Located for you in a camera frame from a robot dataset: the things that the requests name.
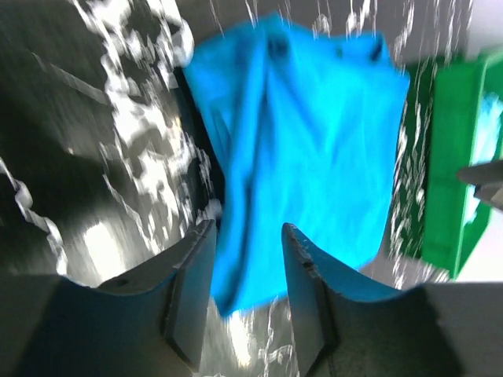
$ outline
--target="green container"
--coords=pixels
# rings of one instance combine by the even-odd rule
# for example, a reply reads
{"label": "green container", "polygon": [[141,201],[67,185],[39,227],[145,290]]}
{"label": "green container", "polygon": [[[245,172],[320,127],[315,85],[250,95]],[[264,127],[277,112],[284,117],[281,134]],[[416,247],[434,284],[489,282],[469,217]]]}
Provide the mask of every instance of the green container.
{"label": "green container", "polygon": [[489,224],[490,207],[481,203],[475,220],[463,225],[468,186],[456,173],[471,165],[483,95],[495,93],[503,101],[503,50],[440,69],[434,93],[422,258],[455,279]]}

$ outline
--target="cloth fold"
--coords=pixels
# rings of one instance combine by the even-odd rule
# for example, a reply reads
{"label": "cloth fold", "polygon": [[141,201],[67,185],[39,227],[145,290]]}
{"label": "cloth fold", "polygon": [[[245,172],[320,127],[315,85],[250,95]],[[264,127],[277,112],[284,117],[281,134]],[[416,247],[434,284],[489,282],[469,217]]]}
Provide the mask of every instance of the cloth fold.
{"label": "cloth fold", "polygon": [[185,77],[226,179],[222,315],[286,293],[285,222],[354,269],[376,256],[409,87],[381,35],[315,39],[268,16],[197,47]]}

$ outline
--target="green box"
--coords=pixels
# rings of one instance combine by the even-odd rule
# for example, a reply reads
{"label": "green box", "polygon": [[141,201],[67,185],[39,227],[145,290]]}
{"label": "green box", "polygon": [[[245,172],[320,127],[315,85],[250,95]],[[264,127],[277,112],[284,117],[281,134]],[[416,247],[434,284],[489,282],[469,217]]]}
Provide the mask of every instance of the green box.
{"label": "green box", "polygon": [[[475,220],[463,225],[468,186],[456,179],[471,165],[480,104],[485,93],[503,100],[503,49],[439,69],[435,78],[431,152],[426,191],[422,258],[455,279],[490,220],[481,203]],[[501,158],[501,135],[495,158]]]}

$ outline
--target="black marble table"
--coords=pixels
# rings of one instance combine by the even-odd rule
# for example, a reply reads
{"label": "black marble table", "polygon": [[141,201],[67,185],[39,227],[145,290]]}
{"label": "black marble table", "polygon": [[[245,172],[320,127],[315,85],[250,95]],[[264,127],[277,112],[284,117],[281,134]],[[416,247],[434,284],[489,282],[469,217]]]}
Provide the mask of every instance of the black marble table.
{"label": "black marble table", "polygon": [[[2,271],[60,273],[97,286],[219,216],[222,172],[181,71],[171,74],[162,54],[178,14],[149,4],[160,2],[0,1],[0,158],[9,173],[0,174]],[[466,43],[470,2],[179,0],[178,8],[196,42],[271,11],[314,35],[384,32],[412,88],[390,221],[364,272],[400,288],[440,278],[404,254],[420,250],[433,78]],[[90,23],[93,15],[101,26]],[[19,181],[59,243],[26,221]],[[200,375],[297,375],[289,316],[284,298],[227,320],[210,303]]]}

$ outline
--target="white item in green bin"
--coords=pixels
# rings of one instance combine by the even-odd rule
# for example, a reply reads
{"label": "white item in green bin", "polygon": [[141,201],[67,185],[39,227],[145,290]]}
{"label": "white item in green bin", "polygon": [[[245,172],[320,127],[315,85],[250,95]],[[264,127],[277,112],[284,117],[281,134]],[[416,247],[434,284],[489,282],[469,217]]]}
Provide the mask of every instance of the white item in green bin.
{"label": "white item in green bin", "polygon": [[[480,104],[471,165],[488,163],[494,158],[500,134],[502,112],[503,102],[499,100],[497,94],[485,94]],[[477,216],[480,199],[473,197],[474,194],[475,187],[470,186],[464,208],[464,225],[471,224]]]}

